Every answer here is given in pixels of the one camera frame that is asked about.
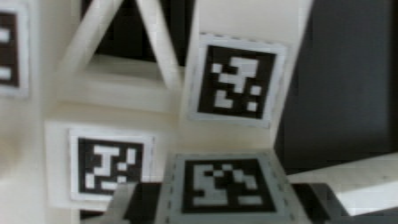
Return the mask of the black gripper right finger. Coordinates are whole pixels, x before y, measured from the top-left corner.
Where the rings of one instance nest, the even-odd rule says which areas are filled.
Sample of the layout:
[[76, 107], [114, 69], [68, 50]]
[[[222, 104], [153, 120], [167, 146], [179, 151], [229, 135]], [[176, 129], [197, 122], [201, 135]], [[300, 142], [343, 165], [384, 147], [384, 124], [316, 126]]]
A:
[[311, 224], [371, 224], [361, 216], [348, 214], [325, 183], [297, 183], [293, 190]]

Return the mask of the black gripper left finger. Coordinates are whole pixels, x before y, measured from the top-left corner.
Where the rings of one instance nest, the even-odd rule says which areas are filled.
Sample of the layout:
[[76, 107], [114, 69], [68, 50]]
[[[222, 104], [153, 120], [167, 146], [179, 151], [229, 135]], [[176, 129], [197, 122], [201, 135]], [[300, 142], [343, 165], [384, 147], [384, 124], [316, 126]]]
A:
[[155, 224], [160, 187], [156, 182], [121, 184], [105, 213], [82, 224]]

